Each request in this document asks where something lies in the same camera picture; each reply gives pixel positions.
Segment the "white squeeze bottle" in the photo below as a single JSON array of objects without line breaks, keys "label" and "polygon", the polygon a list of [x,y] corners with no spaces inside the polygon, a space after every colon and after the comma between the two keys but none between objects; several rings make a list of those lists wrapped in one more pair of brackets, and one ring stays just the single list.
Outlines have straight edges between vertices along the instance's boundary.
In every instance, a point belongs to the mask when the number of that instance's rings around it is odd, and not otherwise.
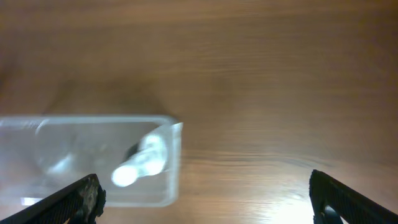
[{"label": "white squeeze bottle", "polygon": [[141,177],[153,176],[162,172],[167,162],[167,147],[158,134],[148,134],[133,149],[137,151],[122,162],[111,174],[117,187],[132,185]]}]

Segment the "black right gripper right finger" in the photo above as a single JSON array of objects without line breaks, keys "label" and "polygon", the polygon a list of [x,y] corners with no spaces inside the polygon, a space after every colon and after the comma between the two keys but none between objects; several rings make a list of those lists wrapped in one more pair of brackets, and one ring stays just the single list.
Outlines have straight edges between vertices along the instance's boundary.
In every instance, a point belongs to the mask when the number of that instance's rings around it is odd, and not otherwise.
[{"label": "black right gripper right finger", "polygon": [[310,176],[309,196],[314,224],[397,224],[397,214],[316,169]]}]

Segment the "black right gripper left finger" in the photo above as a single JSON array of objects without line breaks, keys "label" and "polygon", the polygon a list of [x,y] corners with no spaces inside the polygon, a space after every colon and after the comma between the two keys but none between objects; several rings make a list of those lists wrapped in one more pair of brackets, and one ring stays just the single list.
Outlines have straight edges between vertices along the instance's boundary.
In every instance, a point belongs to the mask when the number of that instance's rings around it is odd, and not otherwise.
[{"label": "black right gripper left finger", "polygon": [[1,220],[1,224],[95,224],[103,214],[106,191],[90,174]]}]

